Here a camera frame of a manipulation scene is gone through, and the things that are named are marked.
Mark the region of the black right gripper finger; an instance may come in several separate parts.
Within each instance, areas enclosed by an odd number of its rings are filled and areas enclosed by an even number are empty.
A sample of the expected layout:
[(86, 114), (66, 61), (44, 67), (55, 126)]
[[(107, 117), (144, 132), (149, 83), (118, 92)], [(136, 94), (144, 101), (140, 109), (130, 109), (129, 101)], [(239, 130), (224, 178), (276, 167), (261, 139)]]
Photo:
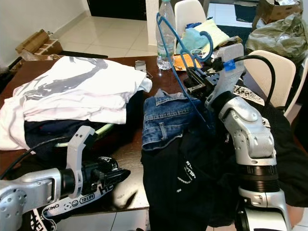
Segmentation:
[(193, 52), (191, 54), (187, 54), (187, 67), (196, 67), (198, 69), (202, 69), (202, 62), (198, 61), (196, 58), (201, 58), (202, 53)]

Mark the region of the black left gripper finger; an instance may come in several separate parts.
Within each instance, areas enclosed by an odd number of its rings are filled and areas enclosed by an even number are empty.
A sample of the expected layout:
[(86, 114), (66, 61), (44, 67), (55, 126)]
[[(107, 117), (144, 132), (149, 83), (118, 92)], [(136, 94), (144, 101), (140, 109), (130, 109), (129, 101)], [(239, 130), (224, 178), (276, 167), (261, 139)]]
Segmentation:
[(109, 185), (117, 185), (123, 182), (131, 174), (128, 169), (117, 169), (109, 172)]

